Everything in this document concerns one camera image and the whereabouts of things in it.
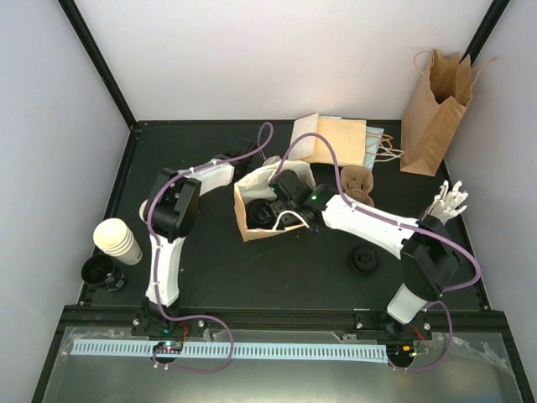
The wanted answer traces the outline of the black plastic cup lid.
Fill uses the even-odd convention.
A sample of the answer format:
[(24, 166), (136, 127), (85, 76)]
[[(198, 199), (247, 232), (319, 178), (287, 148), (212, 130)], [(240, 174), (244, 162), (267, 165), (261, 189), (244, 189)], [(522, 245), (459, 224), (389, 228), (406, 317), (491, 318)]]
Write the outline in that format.
[(276, 217), (271, 208), (272, 202), (266, 199), (255, 199), (246, 205), (248, 229), (271, 229)]

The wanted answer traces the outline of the orange paper bag white handles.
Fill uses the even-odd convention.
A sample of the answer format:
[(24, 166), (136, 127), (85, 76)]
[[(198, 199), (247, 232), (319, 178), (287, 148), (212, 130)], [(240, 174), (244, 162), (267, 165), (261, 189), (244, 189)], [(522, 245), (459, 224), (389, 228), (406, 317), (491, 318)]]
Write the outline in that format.
[[(270, 188), (269, 182), (275, 176), (280, 162), (280, 157), (271, 157), (268, 164), (246, 174), (233, 185), (234, 212), (243, 242), (271, 238), (305, 227), (296, 217), (294, 217), (294, 225), (284, 224), (284, 220), (290, 218), (288, 215), (282, 217), (278, 227), (274, 229), (279, 213), (274, 214), (270, 207), (277, 201), (277, 196)], [(247, 208), (257, 200), (261, 200), (266, 205), (260, 225), (248, 223)]]

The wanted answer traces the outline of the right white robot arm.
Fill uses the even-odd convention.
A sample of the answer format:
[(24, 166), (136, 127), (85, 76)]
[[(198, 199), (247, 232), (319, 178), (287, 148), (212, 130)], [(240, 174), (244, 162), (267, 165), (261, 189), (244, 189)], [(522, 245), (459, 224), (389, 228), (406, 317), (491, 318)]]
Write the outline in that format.
[(332, 186), (311, 188), (292, 170), (273, 175), (268, 187), (282, 205), (277, 222), (293, 215), (313, 231), (322, 226), (350, 233), (399, 260), (403, 283), (378, 319), (390, 339), (401, 338), (412, 328), (415, 316), (439, 299), (461, 265), (452, 246), (421, 233), (427, 230), (448, 238), (445, 224), (437, 217), (416, 220), (395, 216), (349, 201)]

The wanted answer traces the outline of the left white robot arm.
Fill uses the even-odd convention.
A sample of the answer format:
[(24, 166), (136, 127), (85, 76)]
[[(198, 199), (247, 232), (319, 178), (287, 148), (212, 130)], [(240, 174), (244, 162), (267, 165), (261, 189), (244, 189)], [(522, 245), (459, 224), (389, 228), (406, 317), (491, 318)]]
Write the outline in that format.
[(149, 230), (151, 271), (139, 318), (162, 335), (174, 333), (180, 314), (173, 308), (179, 297), (181, 250), (198, 215), (201, 196), (244, 177), (253, 156), (263, 155), (254, 144), (245, 154), (219, 154), (185, 170), (163, 168), (154, 182), (140, 217)]

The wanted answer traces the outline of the black cup near left arm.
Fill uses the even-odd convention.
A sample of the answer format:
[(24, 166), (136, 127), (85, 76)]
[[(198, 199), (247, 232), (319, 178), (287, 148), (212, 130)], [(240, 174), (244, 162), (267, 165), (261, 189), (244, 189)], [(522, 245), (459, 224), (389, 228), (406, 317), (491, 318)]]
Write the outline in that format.
[(116, 261), (106, 254), (91, 256), (81, 268), (83, 281), (97, 289), (114, 292), (125, 285), (125, 274)]

